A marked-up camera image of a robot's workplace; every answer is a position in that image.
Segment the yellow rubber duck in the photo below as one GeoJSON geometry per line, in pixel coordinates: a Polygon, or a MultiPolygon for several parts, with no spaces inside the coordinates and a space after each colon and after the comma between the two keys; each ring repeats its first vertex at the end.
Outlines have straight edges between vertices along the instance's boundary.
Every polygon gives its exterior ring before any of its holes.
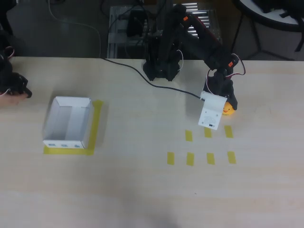
{"type": "Polygon", "coordinates": [[[232,108],[232,105],[229,102],[226,102],[224,105],[223,115],[231,115],[235,112],[232,108]]]}

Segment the white cable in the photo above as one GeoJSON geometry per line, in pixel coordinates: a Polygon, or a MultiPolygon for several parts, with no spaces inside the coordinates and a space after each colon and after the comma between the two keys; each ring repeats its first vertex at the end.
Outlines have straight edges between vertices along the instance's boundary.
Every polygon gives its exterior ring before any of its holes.
{"type": "Polygon", "coordinates": [[[179,51],[181,53],[182,64],[181,64],[181,68],[180,69],[182,69],[182,66],[184,65],[184,55],[182,54],[181,50],[178,49],[177,51],[179,51]]]}
{"type": "Polygon", "coordinates": [[[10,90],[10,89],[7,89],[7,91],[6,91],[5,93],[1,94],[0,97],[1,97],[1,96],[4,96],[9,90],[10,90]]]}
{"type": "Polygon", "coordinates": [[[9,48],[12,48],[13,49],[13,53],[8,57],[8,59],[12,58],[15,54],[15,49],[12,47],[12,46],[8,46],[5,48],[5,50],[9,49],[9,48]]]}
{"type": "Polygon", "coordinates": [[[211,90],[209,89],[209,86],[208,86],[208,75],[209,75],[209,72],[210,72],[210,70],[207,72],[207,74],[206,74],[206,86],[207,86],[207,89],[209,90],[209,92],[211,93],[211,94],[213,94],[212,92],[211,92],[211,90]]]}
{"type": "Polygon", "coordinates": [[[90,25],[86,25],[86,24],[82,24],[82,23],[77,23],[77,22],[70,22],[70,21],[60,20],[60,19],[56,18],[56,17],[54,16],[54,14],[52,13],[50,1],[51,1],[51,0],[48,0],[48,9],[49,9],[49,13],[51,14],[51,16],[52,16],[55,20],[57,20],[57,21],[59,21],[59,22],[67,23],[67,24],[72,24],[72,25],[74,24],[74,25],[81,25],[81,26],[89,27],[89,28],[91,28],[91,29],[93,29],[93,30],[95,30],[95,31],[97,32],[98,37],[99,37],[99,54],[98,54],[98,57],[100,58],[100,57],[101,57],[101,36],[100,36],[100,32],[99,32],[96,28],[94,28],[93,26],[90,26],[90,25]]]}
{"type": "MultiPolygon", "coordinates": [[[[228,75],[228,76],[226,76],[226,77],[230,77],[230,76],[234,76],[234,75],[245,75],[246,74],[246,69],[245,69],[245,66],[244,66],[244,63],[242,62],[242,60],[238,57],[238,55],[236,55],[236,54],[232,54],[232,55],[235,55],[238,59],[239,59],[239,61],[242,63],[242,65],[243,65],[243,68],[244,68],[244,73],[232,73],[231,75],[228,75]]],[[[211,90],[209,89],[209,86],[208,86],[208,76],[209,76],[209,72],[210,72],[211,70],[209,70],[208,72],[207,72],[207,74],[206,74],[206,86],[207,86],[207,89],[209,90],[209,92],[211,93],[211,94],[213,94],[212,92],[211,92],[211,90]]]]}
{"type": "MultiPolygon", "coordinates": [[[[238,59],[239,59],[239,61],[241,62],[241,59],[238,57],[238,55],[237,54],[232,54],[232,55],[234,55],[234,56],[236,56],[238,59]]],[[[228,76],[226,76],[226,77],[230,77],[230,76],[233,76],[233,75],[243,75],[243,74],[241,74],[241,73],[232,73],[231,75],[228,75],[228,76]]]]}

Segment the open box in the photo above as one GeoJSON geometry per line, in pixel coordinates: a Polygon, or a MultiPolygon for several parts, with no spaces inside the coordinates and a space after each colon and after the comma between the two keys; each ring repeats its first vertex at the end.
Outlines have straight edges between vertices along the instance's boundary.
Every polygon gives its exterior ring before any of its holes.
{"type": "Polygon", "coordinates": [[[55,97],[47,117],[43,143],[49,148],[87,148],[93,113],[90,98],[55,97]]]}

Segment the yellow tape square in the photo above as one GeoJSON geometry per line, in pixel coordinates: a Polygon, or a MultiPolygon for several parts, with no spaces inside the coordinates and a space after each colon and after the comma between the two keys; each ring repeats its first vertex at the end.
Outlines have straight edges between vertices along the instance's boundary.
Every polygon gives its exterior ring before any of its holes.
{"type": "Polygon", "coordinates": [[[215,165],[214,154],[207,153],[207,163],[210,165],[215,165]]]}
{"type": "Polygon", "coordinates": [[[212,133],[211,133],[211,129],[204,127],[205,128],[205,137],[206,138],[212,138],[212,133]]]}
{"type": "Polygon", "coordinates": [[[167,164],[174,165],[174,153],[173,152],[167,153],[167,164]]]}
{"type": "Polygon", "coordinates": [[[229,161],[230,164],[236,164],[237,163],[236,156],[235,156],[233,151],[228,151],[227,155],[228,155],[228,161],[229,161]]]}
{"type": "Polygon", "coordinates": [[[194,154],[193,153],[187,153],[187,162],[186,162],[187,165],[190,165],[190,166],[194,166],[194,154]]]}
{"type": "Polygon", "coordinates": [[[192,142],[193,141],[192,140],[192,131],[186,130],[185,134],[186,134],[186,141],[192,142]]]}
{"type": "Polygon", "coordinates": [[[90,139],[87,149],[64,149],[64,148],[49,148],[44,147],[44,154],[72,154],[72,155],[93,155],[95,149],[95,142],[98,131],[99,116],[103,102],[100,100],[93,101],[94,114],[90,133],[90,139]]]}
{"type": "Polygon", "coordinates": [[[226,137],[233,138],[232,128],[229,125],[224,126],[226,137]]]}

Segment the robotic arm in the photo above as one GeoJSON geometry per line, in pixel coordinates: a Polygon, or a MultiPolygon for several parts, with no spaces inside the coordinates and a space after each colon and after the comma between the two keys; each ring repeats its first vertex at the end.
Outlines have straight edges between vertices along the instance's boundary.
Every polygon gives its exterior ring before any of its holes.
{"type": "Polygon", "coordinates": [[[143,65],[147,77],[151,81],[156,77],[172,81],[180,68],[177,50],[181,44],[204,60],[211,70],[217,70],[213,77],[208,77],[203,90],[226,97],[236,110],[238,102],[229,75],[233,73],[238,57],[227,51],[194,14],[186,12],[183,5],[175,5],[167,14],[162,35],[151,37],[148,41],[148,55],[143,65]],[[190,26],[194,27],[198,38],[187,31],[190,26]]]}
{"type": "Polygon", "coordinates": [[[27,88],[27,79],[13,72],[13,67],[5,56],[4,52],[0,51],[0,93],[19,94],[26,93],[28,98],[32,97],[32,92],[27,88]]]}

